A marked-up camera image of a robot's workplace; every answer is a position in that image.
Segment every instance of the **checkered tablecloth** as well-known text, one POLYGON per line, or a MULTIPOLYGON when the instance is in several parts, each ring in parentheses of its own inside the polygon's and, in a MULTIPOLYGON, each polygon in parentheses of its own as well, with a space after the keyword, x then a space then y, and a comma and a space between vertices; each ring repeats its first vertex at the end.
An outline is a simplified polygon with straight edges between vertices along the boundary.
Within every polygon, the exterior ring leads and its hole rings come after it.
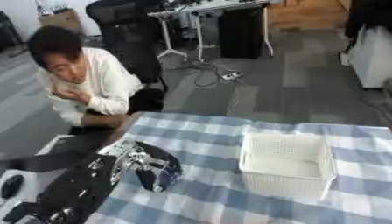
POLYGON ((130 171, 89 224, 392 223, 392 136, 387 128, 145 113, 129 133, 178 157, 184 179, 166 192, 148 192, 130 171), (314 206, 244 191, 238 157, 249 132, 325 136, 339 173, 327 198, 314 206))

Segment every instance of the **dark hair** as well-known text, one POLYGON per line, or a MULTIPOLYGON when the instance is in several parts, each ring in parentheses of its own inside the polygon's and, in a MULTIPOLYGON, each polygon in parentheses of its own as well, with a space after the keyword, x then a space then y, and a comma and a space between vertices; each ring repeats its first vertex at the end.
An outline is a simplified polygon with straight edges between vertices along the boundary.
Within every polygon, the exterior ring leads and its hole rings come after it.
POLYGON ((29 39, 27 47, 31 57, 43 68, 47 68, 44 57, 49 53, 60 53, 75 61, 81 55, 81 39, 67 29, 47 25, 39 28, 29 39))

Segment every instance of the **white plastic basket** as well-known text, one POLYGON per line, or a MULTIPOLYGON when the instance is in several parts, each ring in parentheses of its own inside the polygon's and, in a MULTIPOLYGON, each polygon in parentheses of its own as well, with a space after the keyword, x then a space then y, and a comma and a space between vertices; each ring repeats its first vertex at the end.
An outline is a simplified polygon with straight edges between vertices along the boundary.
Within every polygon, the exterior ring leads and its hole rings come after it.
POLYGON ((311 134, 246 134, 240 170, 247 190, 317 203, 336 177, 331 149, 311 134))

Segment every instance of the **man's hand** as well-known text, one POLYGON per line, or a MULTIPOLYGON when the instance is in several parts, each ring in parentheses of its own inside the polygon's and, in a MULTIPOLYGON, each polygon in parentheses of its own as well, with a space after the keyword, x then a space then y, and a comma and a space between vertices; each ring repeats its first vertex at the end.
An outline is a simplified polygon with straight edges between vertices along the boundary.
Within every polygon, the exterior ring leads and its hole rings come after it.
POLYGON ((91 100, 91 96, 89 94, 84 93, 76 87, 60 88, 58 85, 53 84, 52 94, 58 96, 61 99, 74 100, 77 102, 81 102, 85 105, 88 105, 91 100))

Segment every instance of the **electronic equipment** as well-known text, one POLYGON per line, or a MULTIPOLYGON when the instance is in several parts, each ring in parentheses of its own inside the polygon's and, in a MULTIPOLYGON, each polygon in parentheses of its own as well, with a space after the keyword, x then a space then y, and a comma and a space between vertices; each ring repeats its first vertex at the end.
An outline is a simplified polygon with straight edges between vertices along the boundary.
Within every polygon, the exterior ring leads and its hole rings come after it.
MULTIPOLYGON (((136 173, 145 189, 153 192, 166 190, 182 175, 181 165, 173 155, 156 146, 136 142, 126 134, 61 171, 43 191, 25 199, 19 197, 19 203, 14 202, 15 205, 0 218, 12 224, 83 223, 130 171, 136 173)), ((18 188, 23 182, 14 175, 3 186, 18 188)), ((6 191, 5 194, 12 197, 15 192, 6 191)))

